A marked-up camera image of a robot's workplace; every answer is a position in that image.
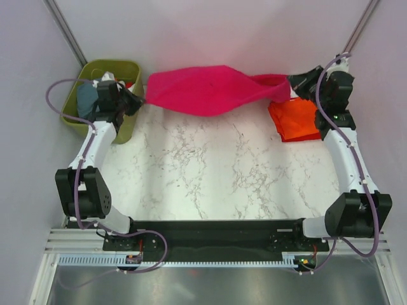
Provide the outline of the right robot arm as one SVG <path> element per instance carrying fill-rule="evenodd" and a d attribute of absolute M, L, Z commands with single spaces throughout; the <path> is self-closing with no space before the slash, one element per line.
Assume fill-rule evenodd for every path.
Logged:
<path fill-rule="evenodd" d="M 355 121 L 347 109 L 354 77 L 318 66 L 287 79 L 297 96 L 317 106 L 315 127 L 333 160 L 340 192 L 324 216 L 303 220 L 303 228 L 291 234 L 293 246 L 306 250 L 314 238 L 374 238 L 392 199 L 378 190 L 361 156 Z"/>

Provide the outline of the magenta t shirt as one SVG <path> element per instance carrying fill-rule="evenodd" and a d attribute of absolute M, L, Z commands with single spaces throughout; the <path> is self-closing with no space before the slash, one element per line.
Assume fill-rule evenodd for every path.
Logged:
<path fill-rule="evenodd" d="M 146 102 L 167 110 L 211 117 L 261 99 L 282 103 L 291 97 L 287 76 L 248 76 L 225 65 L 189 67 L 150 75 Z"/>

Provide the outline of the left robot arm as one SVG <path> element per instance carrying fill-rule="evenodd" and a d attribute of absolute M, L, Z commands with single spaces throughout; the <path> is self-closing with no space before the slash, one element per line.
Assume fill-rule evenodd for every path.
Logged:
<path fill-rule="evenodd" d="M 55 182 L 64 214 L 75 218 L 80 229 L 96 227 L 117 235 L 126 250 L 139 244 L 139 233 L 130 229 L 131 218 L 113 206 L 113 197 L 100 172 L 107 151 L 126 116 L 133 116 L 145 100 L 114 79 L 92 81 L 97 99 L 89 119 L 87 135 L 74 160 L 57 170 Z"/>

